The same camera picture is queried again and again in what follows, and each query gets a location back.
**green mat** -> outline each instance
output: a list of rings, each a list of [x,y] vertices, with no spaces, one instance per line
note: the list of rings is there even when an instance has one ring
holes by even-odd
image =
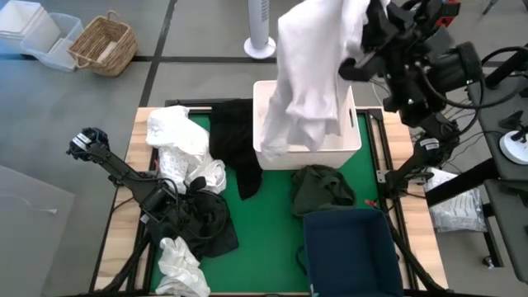
[[[360,208],[365,200],[378,197],[366,119],[359,116],[361,149],[340,169],[356,191]],[[209,130],[207,115],[191,115],[198,125]],[[295,252],[303,244],[300,219],[290,213],[290,176],[293,171],[265,171],[259,192],[240,199],[235,173],[226,168],[227,188],[221,193],[233,218],[240,246],[216,258],[204,258],[200,269],[213,293],[220,292],[307,292],[306,276],[295,262]],[[151,282],[154,292],[163,274],[158,269],[161,250],[156,252]]]

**white storage box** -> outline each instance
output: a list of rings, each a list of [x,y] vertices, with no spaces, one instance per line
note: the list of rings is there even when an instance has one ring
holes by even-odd
[[[274,158],[264,156],[261,151],[262,130],[275,88],[276,81],[260,81],[253,85],[253,148],[263,170],[297,170],[314,164],[339,168],[361,148],[356,106],[349,88],[340,110],[341,136],[327,135],[317,152],[310,152],[305,146],[291,145],[287,153]]]
[[[29,54],[20,43],[48,12],[37,2],[10,1],[0,10],[0,44],[13,54]]]
[[[37,2],[10,1],[0,11],[0,35],[23,37],[44,8]]]
[[[21,42],[21,47],[50,68],[73,71],[75,60],[68,53],[68,48],[81,33],[81,20],[52,12]]]

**white garment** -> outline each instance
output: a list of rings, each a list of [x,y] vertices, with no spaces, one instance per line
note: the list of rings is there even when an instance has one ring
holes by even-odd
[[[219,194],[226,187],[224,162],[210,156],[209,133],[187,119],[188,114],[189,109],[184,106],[152,111],[147,123],[147,144],[159,149],[159,171],[162,177],[176,183],[178,193],[185,194],[186,184],[204,177],[205,189]]]
[[[390,0],[380,0],[386,7]],[[363,57],[361,37],[370,0],[306,0],[279,18],[277,88],[270,99],[261,149],[289,144],[318,150],[326,134],[341,135],[339,109],[350,82],[337,70]]]
[[[204,273],[198,268],[200,263],[192,255],[185,241],[164,238],[159,243],[163,250],[159,259],[159,270],[165,275],[156,288],[156,294],[174,296],[207,297],[211,289],[205,281]]]

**navy blue bin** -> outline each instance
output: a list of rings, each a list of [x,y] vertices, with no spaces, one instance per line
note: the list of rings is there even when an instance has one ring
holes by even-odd
[[[379,210],[305,216],[304,248],[312,290],[321,297],[403,296],[389,224]]]

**table leg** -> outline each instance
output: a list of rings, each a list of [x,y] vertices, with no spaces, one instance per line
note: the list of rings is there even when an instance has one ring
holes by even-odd
[[[486,223],[486,228],[488,231],[484,232],[484,240],[486,241],[486,246],[489,250],[489,257],[493,267],[504,267],[502,262],[501,253],[498,250],[497,242],[495,241],[495,236],[493,236],[492,226],[489,223],[489,218],[495,216],[493,208],[489,203],[482,205],[484,222]]]
[[[492,158],[480,163],[479,165],[462,172],[459,176],[450,181],[435,187],[426,192],[427,204],[429,207],[437,205],[460,193],[471,190],[487,179],[497,179],[498,171]]]

